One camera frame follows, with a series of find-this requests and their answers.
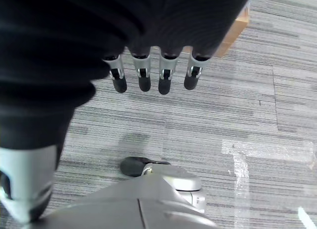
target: cardboard box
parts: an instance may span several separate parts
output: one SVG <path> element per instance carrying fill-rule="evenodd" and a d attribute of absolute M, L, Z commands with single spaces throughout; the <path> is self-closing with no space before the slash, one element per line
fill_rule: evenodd
<path fill-rule="evenodd" d="M 234 21 L 234 23 L 230 27 L 229 31 L 225 35 L 224 39 L 222 40 L 222 43 L 218 47 L 214 56 L 216 56 L 216 57 L 224 56 L 225 53 L 231 47 L 231 45 L 234 43 L 234 41 L 239 37 L 239 35 L 242 33 L 242 31 L 246 28 L 246 26 L 249 23 L 249 10 L 250 10 L 250 7 L 246 6 L 240 12 L 239 16 L 236 18 L 236 20 Z M 183 52 L 190 53 L 191 47 L 185 47 L 183 49 Z"/>

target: floor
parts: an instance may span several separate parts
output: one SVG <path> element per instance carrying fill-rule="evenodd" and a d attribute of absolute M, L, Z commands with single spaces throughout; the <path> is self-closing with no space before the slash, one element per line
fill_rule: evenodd
<path fill-rule="evenodd" d="M 250 24 L 198 87 L 183 87 L 182 54 L 167 96 L 142 93 L 124 56 L 128 91 L 110 79 L 68 131 L 47 212 L 127 178 L 126 156 L 163 159 L 200 176 L 220 228 L 317 225 L 317 0 L 252 0 Z M 4 209 L 0 228 L 19 228 Z"/>

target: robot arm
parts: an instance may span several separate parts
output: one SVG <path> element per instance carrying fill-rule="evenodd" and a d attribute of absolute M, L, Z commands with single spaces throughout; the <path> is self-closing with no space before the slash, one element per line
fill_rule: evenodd
<path fill-rule="evenodd" d="M 0 200 L 21 223 L 49 201 L 69 122 L 111 73 L 127 88 L 124 47 L 140 88 L 151 87 L 149 47 L 159 46 L 159 92 L 171 89 L 183 46 L 193 89 L 247 0 L 0 0 Z"/>

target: black fabric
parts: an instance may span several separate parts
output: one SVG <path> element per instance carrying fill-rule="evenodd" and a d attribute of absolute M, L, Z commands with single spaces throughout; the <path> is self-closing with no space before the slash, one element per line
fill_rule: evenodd
<path fill-rule="evenodd" d="M 0 0 L 0 147 L 62 143 L 70 113 L 95 93 L 90 81 L 108 75 L 102 58 L 125 46 L 210 57 L 246 1 Z M 167 94 L 169 81 L 159 88 Z"/>

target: clear tape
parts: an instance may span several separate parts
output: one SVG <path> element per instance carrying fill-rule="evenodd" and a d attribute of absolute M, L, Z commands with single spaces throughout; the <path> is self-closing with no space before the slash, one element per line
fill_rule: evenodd
<path fill-rule="evenodd" d="M 223 140 L 223 154 L 233 156 L 236 182 L 234 187 L 234 228 L 250 228 L 249 170 L 246 157 L 276 159 L 312 164 L 315 160 L 314 144 L 304 142 L 303 146 L 259 144 L 252 142 Z"/>

